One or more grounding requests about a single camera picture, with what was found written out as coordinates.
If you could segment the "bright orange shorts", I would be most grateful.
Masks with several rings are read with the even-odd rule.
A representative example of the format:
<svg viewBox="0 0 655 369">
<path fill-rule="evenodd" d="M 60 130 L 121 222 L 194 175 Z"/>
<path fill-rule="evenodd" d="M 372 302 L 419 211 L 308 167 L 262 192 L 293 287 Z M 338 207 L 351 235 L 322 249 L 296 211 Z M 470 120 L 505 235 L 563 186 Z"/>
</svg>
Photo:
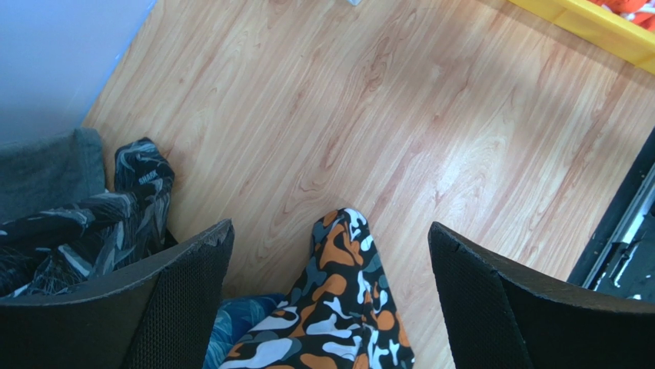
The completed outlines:
<svg viewBox="0 0 655 369">
<path fill-rule="evenodd" d="M 590 2 L 647 31 L 654 31 L 654 0 L 590 0 Z"/>
</svg>

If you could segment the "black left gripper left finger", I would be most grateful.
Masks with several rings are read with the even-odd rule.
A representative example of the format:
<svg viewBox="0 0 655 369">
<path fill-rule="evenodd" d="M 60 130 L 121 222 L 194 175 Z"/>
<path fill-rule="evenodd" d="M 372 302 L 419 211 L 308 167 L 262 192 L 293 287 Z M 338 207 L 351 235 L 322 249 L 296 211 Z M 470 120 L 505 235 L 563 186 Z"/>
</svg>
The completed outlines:
<svg viewBox="0 0 655 369">
<path fill-rule="evenodd" d="M 200 368 L 231 259 L 224 219 L 59 295 L 1 302 L 3 368 Z"/>
</svg>

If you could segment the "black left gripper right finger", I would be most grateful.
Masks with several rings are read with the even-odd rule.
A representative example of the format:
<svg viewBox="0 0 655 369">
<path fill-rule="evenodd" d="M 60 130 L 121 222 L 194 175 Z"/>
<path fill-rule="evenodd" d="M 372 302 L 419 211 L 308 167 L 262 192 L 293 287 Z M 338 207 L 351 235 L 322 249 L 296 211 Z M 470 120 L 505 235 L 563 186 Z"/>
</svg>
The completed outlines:
<svg viewBox="0 0 655 369">
<path fill-rule="evenodd" d="M 557 280 L 441 223 L 431 265 L 458 368 L 652 368 L 654 306 Z"/>
</svg>

